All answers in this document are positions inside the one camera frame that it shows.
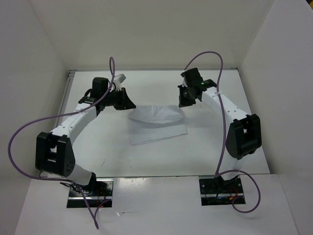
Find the white skirt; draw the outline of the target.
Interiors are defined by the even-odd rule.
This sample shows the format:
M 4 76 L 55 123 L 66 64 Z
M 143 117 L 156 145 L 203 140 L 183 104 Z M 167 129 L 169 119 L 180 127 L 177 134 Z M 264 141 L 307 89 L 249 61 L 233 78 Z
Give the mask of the white skirt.
M 175 105 L 138 106 L 128 114 L 128 129 L 132 146 L 188 134 L 185 114 Z

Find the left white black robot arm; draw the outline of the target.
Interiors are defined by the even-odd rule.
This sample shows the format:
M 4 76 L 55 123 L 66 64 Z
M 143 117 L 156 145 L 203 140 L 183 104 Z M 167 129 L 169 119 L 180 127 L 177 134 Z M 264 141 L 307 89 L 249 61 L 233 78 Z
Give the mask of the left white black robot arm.
M 66 178 L 85 195 L 96 193 L 101 184 L 95 173 L 76 163 L 72 145 L 106 107 L 112 106 L 118 111 L 136 108 L 121 85 L 125 79 L 124 74 L 115 76 L 113 81 L 95 77 L 92 87 L 79 100 L 74 114 L 49 133 L 41 132 L 37 136 L 35 167 L 38 170 Z

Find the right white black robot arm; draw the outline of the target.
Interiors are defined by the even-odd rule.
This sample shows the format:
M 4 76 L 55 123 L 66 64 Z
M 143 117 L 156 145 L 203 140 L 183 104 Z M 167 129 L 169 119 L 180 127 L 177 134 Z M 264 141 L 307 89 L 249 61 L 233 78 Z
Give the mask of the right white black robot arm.
M 188 107 L 196 101 L 205 103 L 223 121 L 223 158 L 219 160 L 214 186 L 226 192 L 241 170 L 245 156 L 254 154 L 262 145 L 261 121 L 256 114 L 248 114 L 237 107 L 211 80 L 203 80 L 197 68 L 181 73 L 179 107 Z

